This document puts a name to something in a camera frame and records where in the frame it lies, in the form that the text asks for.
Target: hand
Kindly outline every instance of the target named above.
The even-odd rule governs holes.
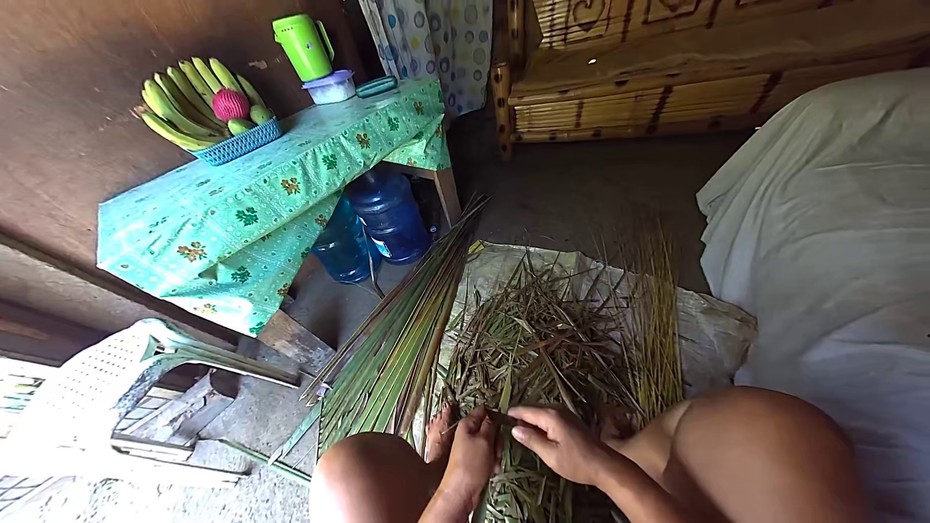
[[[458,422],[439,491],[474,510],[487,480],[499,471],[502,441],[498,424],[487,416],[484,406],[470,412]]]
[[[569,481],[598,486],[605,467],[618,456],[566,410],[514,407],[507,414],[527,423],[513,427],[514,439]]]

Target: white plastic chair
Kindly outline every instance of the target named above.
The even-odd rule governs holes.
[[[235,484],[242,474],[131,456],[111,443],[119,421],[162,375],[183,363],[299,385],[297,375],[194,340],[162,320],[143,319],[81,351],[39,387],[0,444],[0,466],[20,476],[109,477],[205,487]]]

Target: table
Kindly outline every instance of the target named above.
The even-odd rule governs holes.
[[[435,79],[305,109],[253,153],[216,168],[196,160],[100,204],[97,266],[257,336],[342,188],[378,162],[433,179],[447,218],[458,219],[443,115]]]

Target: white sheet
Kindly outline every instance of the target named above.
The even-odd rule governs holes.
[[[697,194],[714,296],[756,315],[737,381],[857,445],[882,521],[930,521],[930,69],[822,87]]]

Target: green plastic jug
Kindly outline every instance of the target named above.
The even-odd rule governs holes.
[[[309,16],[299,14],[275,20],[272,27],[274,41],[285,49],[285,54],[301,80],[309,82],[333,72],[329,61],[335,53],[321,21],[314,22]],[[320,41],[320,34],[323,42],[326,42],[326,50]]]

